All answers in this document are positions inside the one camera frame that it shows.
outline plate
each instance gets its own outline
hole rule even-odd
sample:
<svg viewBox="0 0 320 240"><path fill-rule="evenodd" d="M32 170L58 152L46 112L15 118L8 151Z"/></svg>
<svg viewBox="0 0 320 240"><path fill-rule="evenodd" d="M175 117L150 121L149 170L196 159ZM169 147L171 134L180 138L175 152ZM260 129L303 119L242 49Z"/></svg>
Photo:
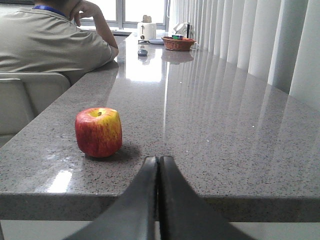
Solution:
<svg viewBox="0 0 320 240"><path fill-rule="evenodd" d="M161 38L152 38L149 40L151 44L164 45L164 41Z"/></svg>

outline chair backrest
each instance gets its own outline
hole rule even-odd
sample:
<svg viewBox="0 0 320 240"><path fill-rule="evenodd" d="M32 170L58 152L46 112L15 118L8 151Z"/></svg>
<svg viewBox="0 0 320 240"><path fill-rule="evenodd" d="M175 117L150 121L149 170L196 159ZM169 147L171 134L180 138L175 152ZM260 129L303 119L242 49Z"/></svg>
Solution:
<svg viewBox="0 0 320 240"><path fill-rule="evenodd" d="M71 84L57 72L0 72L0 79L20 79L37 116L61 96Z"/></svg>
<svg viewBox="0 0 320 240"><path fill-rule="evenodd" d="M0 148L70 86L56 72L0 72Z"/></svg>

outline hand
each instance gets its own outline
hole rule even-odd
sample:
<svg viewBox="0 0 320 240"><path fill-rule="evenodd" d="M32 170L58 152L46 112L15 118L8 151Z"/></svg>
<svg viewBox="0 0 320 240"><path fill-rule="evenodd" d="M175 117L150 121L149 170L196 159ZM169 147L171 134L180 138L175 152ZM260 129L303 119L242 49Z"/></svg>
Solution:
<svg viewBox="0 0 320 240"><path fill-rule="evenodd" d="M81 0L70 12L69 20L71 21L74 19L76 25L80 27L80 19L95 17L97 15L102 15L102 12L96 4L86 0Z"/></svg>

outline basket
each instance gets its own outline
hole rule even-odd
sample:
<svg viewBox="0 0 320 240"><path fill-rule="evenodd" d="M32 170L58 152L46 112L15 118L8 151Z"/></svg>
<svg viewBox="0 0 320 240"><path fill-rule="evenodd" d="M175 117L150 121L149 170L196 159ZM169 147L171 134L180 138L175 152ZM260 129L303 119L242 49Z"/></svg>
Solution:
<svg viewBox="0 0 320 240"><path fill-rule="evenodd" d="M173 51L190 51L190 47L196 42L192 38L178 40L172 39L170 36L163 36L162 40L165 48Z"/></svg>

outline red apple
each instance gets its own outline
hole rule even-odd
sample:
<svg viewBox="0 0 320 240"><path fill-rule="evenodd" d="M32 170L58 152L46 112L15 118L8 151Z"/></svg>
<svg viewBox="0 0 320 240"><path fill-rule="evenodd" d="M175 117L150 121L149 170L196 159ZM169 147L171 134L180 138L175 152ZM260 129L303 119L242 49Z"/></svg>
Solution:
<svg viewBox="0 0 320 240"><path fill-rule="evenodd" d="M107 107L88 108L75 118L75 136L85 154L104 158L114 154L122 145L119 114Z"/></svg>

